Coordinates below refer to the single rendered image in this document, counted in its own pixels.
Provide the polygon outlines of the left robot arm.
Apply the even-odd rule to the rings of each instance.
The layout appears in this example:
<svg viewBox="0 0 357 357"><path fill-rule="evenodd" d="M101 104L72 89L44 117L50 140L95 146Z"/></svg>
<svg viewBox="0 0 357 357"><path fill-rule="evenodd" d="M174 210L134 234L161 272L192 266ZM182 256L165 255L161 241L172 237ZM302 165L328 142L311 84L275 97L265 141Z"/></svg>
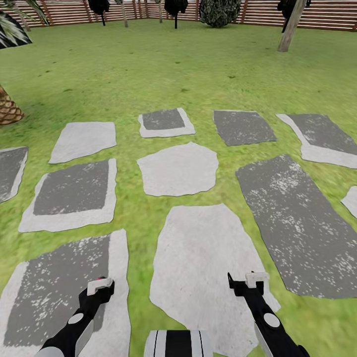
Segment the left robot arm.
<svg viewBox="0 0 357 357"><path fill-rule="evenodd" d="M79 295L81 308L33 357L78 357L93 333L97 308L110 300L114 288L115 282L109 277L89 282L87 290Z"/></svg>

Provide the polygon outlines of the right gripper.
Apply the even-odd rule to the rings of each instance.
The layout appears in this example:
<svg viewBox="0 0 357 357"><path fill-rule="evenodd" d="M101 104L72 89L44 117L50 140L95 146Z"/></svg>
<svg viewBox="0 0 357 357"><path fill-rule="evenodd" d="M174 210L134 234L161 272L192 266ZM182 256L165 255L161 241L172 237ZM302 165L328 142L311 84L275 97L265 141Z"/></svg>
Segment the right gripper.
<svg viewBox="0 0 357 357"><path fill-rule="evenodd" d="M249 306L250 300L253 298L263 298L264 286L262 281L256 282L255 288L248 288L244 281L233 281L230 273L228 272L230 289L234 289L234 293L237 297L244 296L247 305Z"/></svg>

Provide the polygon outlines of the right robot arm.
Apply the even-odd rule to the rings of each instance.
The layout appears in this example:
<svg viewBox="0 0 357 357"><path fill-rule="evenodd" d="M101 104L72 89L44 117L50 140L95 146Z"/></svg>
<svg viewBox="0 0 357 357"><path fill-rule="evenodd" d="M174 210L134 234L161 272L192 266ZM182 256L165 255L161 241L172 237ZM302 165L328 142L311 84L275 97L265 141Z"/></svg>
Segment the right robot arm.
<svg viewBox="0 0 357 357"><path fill-rule="evenodd" d="M230 289L237 297L244 296L256 321L254 329L257 341L263 348L266 357L310 357L301 345L297 346L285 332L280 319L269 308L263 298L263 282L270 278L267 272L245 274L246 281L233 281L228 272Z"/></svg>

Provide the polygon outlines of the robot trunk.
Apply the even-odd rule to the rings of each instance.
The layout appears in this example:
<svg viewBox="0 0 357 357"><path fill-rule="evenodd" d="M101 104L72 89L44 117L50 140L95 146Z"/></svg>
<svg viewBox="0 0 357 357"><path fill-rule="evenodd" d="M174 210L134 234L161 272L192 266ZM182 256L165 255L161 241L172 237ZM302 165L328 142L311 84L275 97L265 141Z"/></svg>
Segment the robot trunk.
<svg viewBox="0 0 357 357"><path fill-rule="evenodd" d="M212 348L205 330L151 331L144 357L213 357Z"/></svg>

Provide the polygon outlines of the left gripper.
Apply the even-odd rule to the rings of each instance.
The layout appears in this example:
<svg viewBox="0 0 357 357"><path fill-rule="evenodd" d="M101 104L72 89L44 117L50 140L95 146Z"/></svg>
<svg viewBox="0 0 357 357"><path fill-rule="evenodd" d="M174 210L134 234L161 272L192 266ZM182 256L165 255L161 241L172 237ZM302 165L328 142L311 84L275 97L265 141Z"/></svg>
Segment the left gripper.
<svg viewBox="0 0 357 357"><path fill-rule="evenodd" d="M115 288L115 282L113 281L110 286L98 288L97 293L94 295L87 295L87 292L84 291L79 295L80 306L83 306L87 302L92 302L99 308L100 304L107 303L110 300L110 296L113 295Z"/></svg>

